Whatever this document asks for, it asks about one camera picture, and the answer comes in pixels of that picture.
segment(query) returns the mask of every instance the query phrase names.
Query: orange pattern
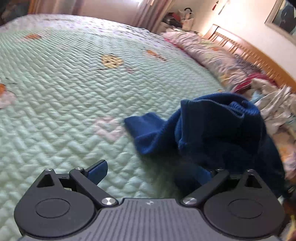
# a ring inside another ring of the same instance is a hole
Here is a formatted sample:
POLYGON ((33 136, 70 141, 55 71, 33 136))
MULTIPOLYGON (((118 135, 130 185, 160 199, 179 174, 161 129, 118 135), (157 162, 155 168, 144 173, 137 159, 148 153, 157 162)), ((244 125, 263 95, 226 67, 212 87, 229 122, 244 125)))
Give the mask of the orange pattern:
POLYGON ((152 56, 154 56, 154 57, 156 57, 156 58, 158 58, 158 59, 160 59, 160 60, 162 60, 162 61, 167 61, 166 58, 164 58, 164 57, 162 57, 161 55, 159 55, 159 54, 153 52, 152 50, 146 50, 146 52, 147 52, 149 55, 152 55, 152 56))
POLYGON ((0 96, 6 91, 6 86, 4 84, 0 84, 0 96))
POLYGON ((42 37, 38 34, 28 34, 25 39, 41 39, 42 37))

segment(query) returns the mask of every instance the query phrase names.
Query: floral pillow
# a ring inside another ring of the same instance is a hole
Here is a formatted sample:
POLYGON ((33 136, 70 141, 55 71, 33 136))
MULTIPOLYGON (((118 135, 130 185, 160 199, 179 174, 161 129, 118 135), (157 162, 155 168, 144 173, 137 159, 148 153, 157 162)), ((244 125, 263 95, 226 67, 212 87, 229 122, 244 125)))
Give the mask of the floral pillow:
POLYGON ((162 36, 207 68, 228 91, 247 78, 231 53, 195 33, 173 31, 162 33, 162 36))

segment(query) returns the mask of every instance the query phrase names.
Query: mint green quilt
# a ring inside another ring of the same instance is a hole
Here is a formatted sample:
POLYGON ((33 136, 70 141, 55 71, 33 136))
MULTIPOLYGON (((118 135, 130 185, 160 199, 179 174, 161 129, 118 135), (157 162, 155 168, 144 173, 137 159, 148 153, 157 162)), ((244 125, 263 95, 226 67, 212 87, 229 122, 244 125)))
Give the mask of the mint green quilt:
POLYGON ((181 99, 221 86, 167 45, 70 30, 0 34, 7 98, 0 100, 0 241, 20 236, 14 207, 45 168, 63 173, 105 159, 99 186, 112 196, 178 197, 170 172, 178 157, 140 157, 122 120, 146 112, 168 118, 181 99))

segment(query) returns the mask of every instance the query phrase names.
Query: white cloth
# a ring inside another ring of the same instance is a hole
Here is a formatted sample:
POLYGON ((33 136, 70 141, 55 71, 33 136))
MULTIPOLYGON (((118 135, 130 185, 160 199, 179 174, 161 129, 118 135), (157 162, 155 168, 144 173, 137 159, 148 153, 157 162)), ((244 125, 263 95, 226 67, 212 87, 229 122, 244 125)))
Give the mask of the white cloth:
POLYGON ((263 79, 254 78, 251 88, 259 90, 263 95, 255 103, 265 121, 267 133, 273 135, 278 128, 289 121, 296 113, 296 95, 291 94, 291 87, 283 86, 280 89, 263 79))

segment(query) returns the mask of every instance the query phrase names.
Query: pillow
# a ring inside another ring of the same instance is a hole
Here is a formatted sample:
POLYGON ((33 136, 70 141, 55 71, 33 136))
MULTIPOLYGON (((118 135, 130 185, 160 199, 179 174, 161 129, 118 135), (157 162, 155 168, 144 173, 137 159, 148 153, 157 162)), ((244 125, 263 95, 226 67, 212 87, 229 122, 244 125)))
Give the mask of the pillow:
POLYGON ((242 68, 242 70, 247 74, 247 75, 251 75, 251 74, 266 74, 265 71, 261 68, 259 68, 258 66, 244 60, 241 56, 239 56, 238 54, 234 55, 237 63, 240 65, 240 67, 242 68))
POLYGON ((247 89, 250 88, 251 83, 252 83, 252 79, 254 79, 254 78, 267 80, 272 85, 278 87, 276 82, 273 79, 269 78, 267 75, 256 73, 256 74, 249 75, 244 81, 242 81, 240 84, 235 86, 231 90, 231 92, 243 94, 244 91, 246 91, 247 89))
POLYGON ((227 91, 247 78, 235 57, 221 46, 190 32, 173 31, 161 35, 206 67, 227 91))

